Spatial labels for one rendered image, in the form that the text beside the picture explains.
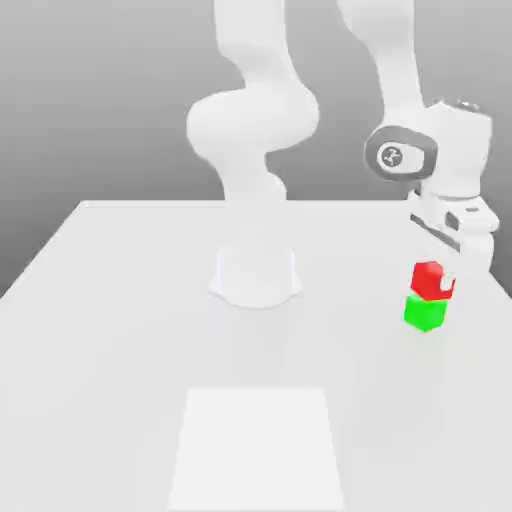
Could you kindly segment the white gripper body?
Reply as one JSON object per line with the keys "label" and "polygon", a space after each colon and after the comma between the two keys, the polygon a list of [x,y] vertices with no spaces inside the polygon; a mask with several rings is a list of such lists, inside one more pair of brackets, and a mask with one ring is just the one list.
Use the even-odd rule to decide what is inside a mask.
{"label": "white gripper body", "polygon": [[489,271],[495,213],[480,196],[447,198],[411,191],[408,206],[410,219],[436,239],[435,251],[449,266],[462,272]]}

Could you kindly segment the small red cube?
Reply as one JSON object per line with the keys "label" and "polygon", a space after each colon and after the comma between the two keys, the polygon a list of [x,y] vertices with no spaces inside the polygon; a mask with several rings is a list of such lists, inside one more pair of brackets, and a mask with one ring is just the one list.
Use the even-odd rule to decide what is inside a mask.
{"label": "small red cube", "polygon": [[422,299],[427,301],[449,300],[453,291],[441,291],[439,289],[440,278],[448,273],[444,267],[436,261],[417,262],[414,266],[410,288]]}

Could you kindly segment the small green cube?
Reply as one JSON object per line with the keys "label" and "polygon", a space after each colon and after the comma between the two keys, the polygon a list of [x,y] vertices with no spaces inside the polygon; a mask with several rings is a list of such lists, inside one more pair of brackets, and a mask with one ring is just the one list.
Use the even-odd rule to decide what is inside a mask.
{"label": "small green cube", "polygon": [[427,301],[418,295],[409,295],[406,298],[403,319],[418,330],[428,332],[444,323],[447,305],[447,300]]}

